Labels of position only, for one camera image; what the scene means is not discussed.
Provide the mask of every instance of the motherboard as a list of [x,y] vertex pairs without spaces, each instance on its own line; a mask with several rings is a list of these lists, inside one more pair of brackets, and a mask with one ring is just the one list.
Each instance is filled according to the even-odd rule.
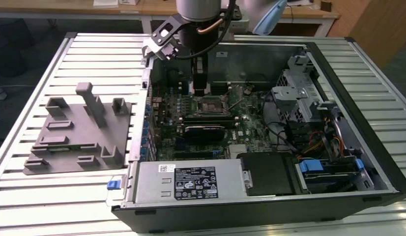
[[274,145],[260,108],[266,91],[250,84],[212,87],[204,97],[180,87],[155,88],[158,161],[235,158],[242,152],[268,152]]

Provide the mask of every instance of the desk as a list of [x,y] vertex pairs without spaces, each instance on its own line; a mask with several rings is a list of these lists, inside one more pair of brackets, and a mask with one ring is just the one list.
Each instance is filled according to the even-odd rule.
[[[315,36],[326,37],[336,12],[314,10],[308,6],[287,8],[280,23],[319,24]],[[140,20],[144,33],[152,33],[151,21],[176,14],[175,0],[141,0],[137,5],[93,9],[93,0],[0,0],[0,18]]]

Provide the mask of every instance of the copper tube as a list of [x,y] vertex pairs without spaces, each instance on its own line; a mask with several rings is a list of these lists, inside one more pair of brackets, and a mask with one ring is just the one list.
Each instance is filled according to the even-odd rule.
[[198,33],[199,34],[207,34],[210,31],[212,31],[215,29],[215,27],[218,27],[222,23],[223,23],[223,18],[220,18],[216,22],[214,22],[214,24],[211,26],[208,26],[207,28],[202,29],[198,28]]

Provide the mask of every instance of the motherboard chip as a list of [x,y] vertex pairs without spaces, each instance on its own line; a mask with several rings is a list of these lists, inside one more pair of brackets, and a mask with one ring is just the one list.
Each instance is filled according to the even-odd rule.
[[223,105],[220,99],[204,99],[200,101],[202,112],[207,113],[223,113]]

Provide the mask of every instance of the barcode sticker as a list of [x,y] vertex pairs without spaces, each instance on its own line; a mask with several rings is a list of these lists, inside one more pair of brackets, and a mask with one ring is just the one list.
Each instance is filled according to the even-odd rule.
[[175,172],[176,165],[159,165],[159,172]]

